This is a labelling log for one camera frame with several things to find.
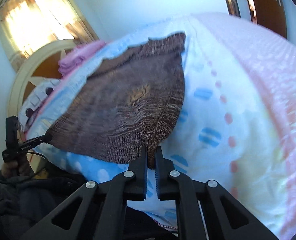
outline pillow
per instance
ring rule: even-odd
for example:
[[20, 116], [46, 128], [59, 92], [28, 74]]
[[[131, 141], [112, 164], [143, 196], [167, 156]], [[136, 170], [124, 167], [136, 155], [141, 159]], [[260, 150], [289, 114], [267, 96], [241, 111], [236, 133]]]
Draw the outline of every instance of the pillow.
[[26, 132], [29, 130], [39, 109], [59, 82], [60, 79], [45, 78], [43, 82], [38, 84], [34, 90], [32, 90], [18, 113], [21, 131]]

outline knitted fabric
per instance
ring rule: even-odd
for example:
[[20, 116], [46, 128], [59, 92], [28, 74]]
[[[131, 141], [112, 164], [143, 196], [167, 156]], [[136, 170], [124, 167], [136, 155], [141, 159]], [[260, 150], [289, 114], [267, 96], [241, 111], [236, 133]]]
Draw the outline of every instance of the knitted fabric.
[[149, 39], [104, 59], [48, 129], [50, 144], [113, 163], [139, 158], [145, 146], [154, 168], [156, 147], [175, 127], [184, 101], [184, 41], [184, 33]]

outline window curtain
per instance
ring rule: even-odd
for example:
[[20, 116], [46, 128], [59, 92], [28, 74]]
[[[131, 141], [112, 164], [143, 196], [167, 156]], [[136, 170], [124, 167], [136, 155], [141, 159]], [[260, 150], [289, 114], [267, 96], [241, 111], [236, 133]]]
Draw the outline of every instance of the window curtain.
[[42, 46], [62, 39], [98, 37], [72, 0], [9, 0], [0, 13], [0, 39], [13, 68]]

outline hand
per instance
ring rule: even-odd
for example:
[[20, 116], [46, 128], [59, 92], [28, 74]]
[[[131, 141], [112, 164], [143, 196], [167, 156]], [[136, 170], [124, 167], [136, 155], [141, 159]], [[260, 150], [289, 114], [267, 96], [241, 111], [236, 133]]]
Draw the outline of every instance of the hand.
[[11, 162], [3, 163], [1, 166], [1, 175], [5, 179], [18, 176], [17, 171], [19, 171], [19, 175], [22, 176], [31, 175], [32, 169], [30, 167], [26, 154], [22, 154], [16, 160], [13, 160]]

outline pink pillowcase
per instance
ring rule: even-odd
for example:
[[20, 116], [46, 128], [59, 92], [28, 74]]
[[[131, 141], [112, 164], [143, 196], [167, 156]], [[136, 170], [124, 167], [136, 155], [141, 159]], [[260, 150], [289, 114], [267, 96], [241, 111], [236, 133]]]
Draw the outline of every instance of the pink pillowcase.
[[86, 45], [80, 45], [73, 49], [72, 52], [68, 53], [67, 56], [59, 60], [58, 71], [62, 76], [66, 76], [72, 70], [82, 65], [84, 61], [92, 57], [98, 50], [104, 47], [106, 43], [104, 41], [94, 41]]

